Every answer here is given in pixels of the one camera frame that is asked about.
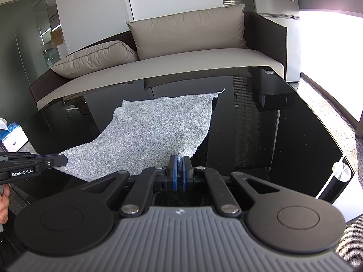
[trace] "pillow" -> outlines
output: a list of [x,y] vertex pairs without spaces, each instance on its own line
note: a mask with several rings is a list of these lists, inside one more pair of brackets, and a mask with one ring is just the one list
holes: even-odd
[[223,48],[245,48],[245,5],[127,22],[140,59]]
[[122,41],[92,46],[58,61],[51,68],[68,79],[75,79],[97,70],[138,61],[137,53]]

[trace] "sofa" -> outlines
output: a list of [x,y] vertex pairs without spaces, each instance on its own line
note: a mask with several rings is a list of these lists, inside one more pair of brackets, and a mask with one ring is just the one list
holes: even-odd
[[[287,28],[253,12],[245,11],[243,18],[246,49],[199,50],[158,56],[98,70],[75,79],[65,78],[49,69],[30,85],[30,92],[38,110],[41,110],[68,95],[139,79],[144,79],[147,89],[175,81],[175,74],[179,75],[177,80],[180,80],[184,74],[190,75],[193,74],[191,71],[198,70],[267,65],[286,78]],[[122,41],[137,51],[131,31],[111,36],[83,49],[110,41]]]

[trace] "cloth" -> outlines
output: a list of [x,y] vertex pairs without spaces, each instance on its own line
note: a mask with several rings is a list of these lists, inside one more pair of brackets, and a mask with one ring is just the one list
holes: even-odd
[[208,133],[218,94],[123,100],[94,141],[62,152],[68,164],[58,170],[92,181],[119,170],[138,175],[167,165],[170,155],[191,157]]

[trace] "finger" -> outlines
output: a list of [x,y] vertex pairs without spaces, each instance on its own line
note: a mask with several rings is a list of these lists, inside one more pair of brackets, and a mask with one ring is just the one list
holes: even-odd
[[5,224],[8,221],[9,210],[5,209],[0,212],[0,223]]
[[5,184],[3,194],[5,194],[6,196],[10,195],[10,186],[8,184]]
[[10,201],[9,201],[9,197],[6,195],[3,194],[0,196],[2,196],[1,201],[0,201],[0,212],[1,212],[2,210],[5,210],[8,208]]

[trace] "metal screw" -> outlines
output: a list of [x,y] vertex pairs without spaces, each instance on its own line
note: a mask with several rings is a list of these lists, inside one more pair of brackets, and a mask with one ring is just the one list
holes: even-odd
[[240,209],[234,204],[224,204],[221,206],[221,211],[224,212],[225,214],[235,214],[239,210]]
[[125,214],[135,214],[139,211],[139,207],[135,204],[125,204],[122,206],[121,211]]

